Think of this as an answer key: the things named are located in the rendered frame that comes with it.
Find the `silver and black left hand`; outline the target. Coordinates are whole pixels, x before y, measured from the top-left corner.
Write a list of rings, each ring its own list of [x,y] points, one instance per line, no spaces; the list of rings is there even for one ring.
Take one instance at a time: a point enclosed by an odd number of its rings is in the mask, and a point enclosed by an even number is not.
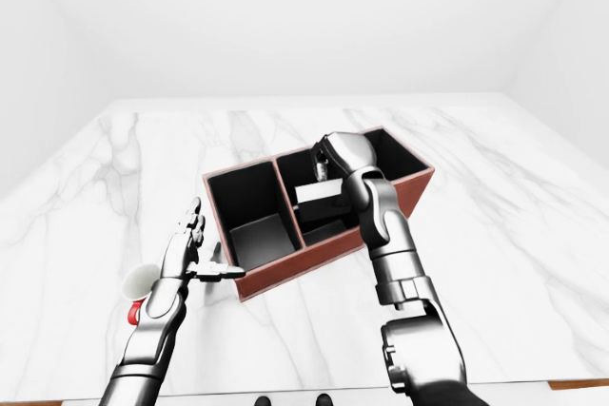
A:
[[[199,260],[198,249],[203,243],[206,226],[201,207],[201,199],[195,197],[179,220],[163,257],[161,278],[219,282],[244,277],[246,271],[239,266]]]

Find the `silver and black right hand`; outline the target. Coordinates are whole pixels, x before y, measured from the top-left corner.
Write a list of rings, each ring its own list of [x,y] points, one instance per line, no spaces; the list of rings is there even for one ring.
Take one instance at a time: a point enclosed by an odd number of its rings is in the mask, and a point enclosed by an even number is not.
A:
[[[332,132],[311,148],[313,172],[318,182],[347,179],[354,173],[381,175],[372,144],[360,133]]]

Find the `red-brown desk caddy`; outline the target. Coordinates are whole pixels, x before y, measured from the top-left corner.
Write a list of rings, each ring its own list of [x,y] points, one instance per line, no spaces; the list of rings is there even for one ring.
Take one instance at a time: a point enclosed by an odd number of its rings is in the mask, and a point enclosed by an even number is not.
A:
[[[394,186],[408,219],[434,173],[433,166],[382,127],[357,133],[372,144],[377,167]],[[298,221],[295,187],[317,182],[311,148],[204,177],[227,259],[246,271],[237,281],[240,300],[367,247],[354,208],[338,218]]]

